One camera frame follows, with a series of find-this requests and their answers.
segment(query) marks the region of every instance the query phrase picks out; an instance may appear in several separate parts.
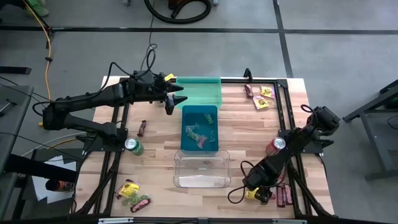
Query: teal container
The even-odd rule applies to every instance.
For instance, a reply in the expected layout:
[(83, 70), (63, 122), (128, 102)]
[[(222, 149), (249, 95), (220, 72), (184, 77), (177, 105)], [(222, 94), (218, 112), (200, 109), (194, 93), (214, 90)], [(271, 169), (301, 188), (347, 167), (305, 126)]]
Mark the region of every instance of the teal container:
[(175, 94), (188, 97), (177, 105), (180, 110), (185, 105), (214, 105), (219, 109), (223, 103), (220, 77), (177, 77), (175, 84), (184, 87)]

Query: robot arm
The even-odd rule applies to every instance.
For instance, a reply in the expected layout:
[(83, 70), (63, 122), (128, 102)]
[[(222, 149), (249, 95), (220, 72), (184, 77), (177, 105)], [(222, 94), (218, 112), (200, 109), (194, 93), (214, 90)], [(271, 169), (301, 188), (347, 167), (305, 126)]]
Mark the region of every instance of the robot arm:
[(46, 130), (76, 129), (96, 133), (102, 138), (117, 139), (118, 130), (114, 123), (99, 124), (77, 118), (70, 113), (97, 106), (123, 106), (126, 103), (164, 101), (168, 115), (174, 106), (187, 99), (186, 96), (169, 96), (167, 93), (183, 90), (183, 87), (164, 80), (165, 75), (147, 72), (139, 78), (130, 77), (117, 84), (107, 86), (96, 93), (59, 98), (43, 110), (43, 126)]
[(270, 199), (272, 192), (269, 188), (276, 186), (280, 173), (292, 156), (300, 154), (318, 137), (329, 136), (337, 130), (340, 119), (326, 106), (316, 107), (312, 112), (305, 127), (294, 128), (284, 136), (286, 146), (277, 155), (263, 158), (242, 180), (249, 190), (260, 187), (255, 197), (261, 203), (266, 204)]

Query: transparent container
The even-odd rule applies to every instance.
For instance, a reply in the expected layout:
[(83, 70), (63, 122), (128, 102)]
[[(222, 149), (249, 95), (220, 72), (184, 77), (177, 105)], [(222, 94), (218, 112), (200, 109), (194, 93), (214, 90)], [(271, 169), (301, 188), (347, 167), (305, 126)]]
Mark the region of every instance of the transparent container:
[(174, 161), (176, 187), (221, 188), (231, 184), (227, 151), (178, 151)]

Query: gray floor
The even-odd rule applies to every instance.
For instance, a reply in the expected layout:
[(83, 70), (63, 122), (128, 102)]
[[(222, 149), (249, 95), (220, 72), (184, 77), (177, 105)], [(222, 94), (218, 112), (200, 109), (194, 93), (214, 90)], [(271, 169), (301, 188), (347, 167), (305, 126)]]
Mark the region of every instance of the gray floor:
[[(52, 26), (149, 27), (150, 14), (141, 0), (125, 7), (118, 0), (47, 0)], [(398, 29), (395, 0), (280, 0), (286, 29)], [(192, 3), (182, 16), (202, 10)], [(165, 1), (157, 9), (169, 14)], [(18, 8), (0, 12), (5, 24), (36, 25)], [(155, 20), (154, 27), (175, 27)], [(271, 0), (220, 0), (208, 18), (183, 27), (275, 29)], [(53, 40), (49, 71), (52, 97), (96, 91), (115, 61), (127, 70), (138, 69), (148, 44), (148, 33), (59, 32)], [(295, 78), (304, 78), (311, 106), (327, 105), (338, 116), (347, 115), (397, 79), (398, 35), (286, 35)], [(159, 45), (153, 70), (178, 76), (240, 77), (249, 67), (256, 77), (285, 78), (278, 34), (154, 33)], [(20, 85), (33, 85), (46, 95), (44, 70), (47, 51), (41, 32), (0, 31), (0, 62), (28, 66), (28, 76), (5, 75)], [(92, 110), (78, 116), (90, 119)], [(40, 118), (28, 111), (21, 135), (44, 142), (72, 131), (44, 131)], [(366, 182), (364, 174), (379, 165), (363, 125), (341, 123), (335, 144), (325, 150), (333, 206), (344, 218), (397, 223), (398, 179)], [(15, 154), (34, 147), (18, 140)]]

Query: soda can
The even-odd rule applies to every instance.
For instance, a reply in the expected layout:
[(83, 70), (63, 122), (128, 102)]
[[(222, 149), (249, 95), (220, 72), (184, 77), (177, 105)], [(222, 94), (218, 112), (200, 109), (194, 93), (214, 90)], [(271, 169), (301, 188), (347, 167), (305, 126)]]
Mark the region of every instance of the soda can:
[(266, 152), (269, 156), (277, 154), (286, 146), (285, 139), (276, 137), (266, 147)]
[(138, 139), (128, 138), (126, 142), (124, 142), (124, 146), (128, 151), (131, 151), (136, 156), (140, 156), (144, 153), (144, 146), (138, 141)]

